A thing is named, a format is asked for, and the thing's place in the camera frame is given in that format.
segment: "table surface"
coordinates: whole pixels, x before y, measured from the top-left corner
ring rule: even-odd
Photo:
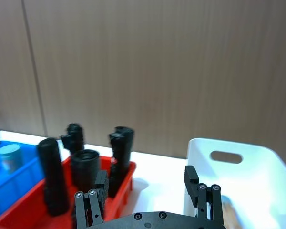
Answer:
[[[37,145],[45,137],[0,131],[0,140]],[[61,160],[69,157],[59,140]],[[109,147],[85,145],[101,156],[112,156]],[[133,191],[122,216],[135,212],[167,211],[182,214],[184,209],[184,167],[186,159],[132,152],[131,161],[137,164],[133,174]]]

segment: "screw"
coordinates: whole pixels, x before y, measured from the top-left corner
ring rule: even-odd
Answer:
[[[220,190],[220,187],[219,187],[218,185],[214,185],[214,186],[213,186],[213,189],[214,189],[214,190]]]
[[[134,219],[135,219],[135,220],[140,220],[140,219],[142,219],[142,214],[141,214],[141,213],[135,213]]]
[[[201,184],[201,185],[199,185],[199,188],[205,189],[205,188],[206,188],[206,185],[205,185],[205,184]]]
[[[166,216],[167,216],[167,214],[166,214],[164,211],[160,211],[159,217],[160,217],[161,219],[165,219]]]

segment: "wooden wall panel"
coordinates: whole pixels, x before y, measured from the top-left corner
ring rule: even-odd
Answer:
[[[45,134],[20,0],[0,0],[0,129]]]
[[[25,0],[49,135],[186,156],[191,138],[286,161],[286,0]]]

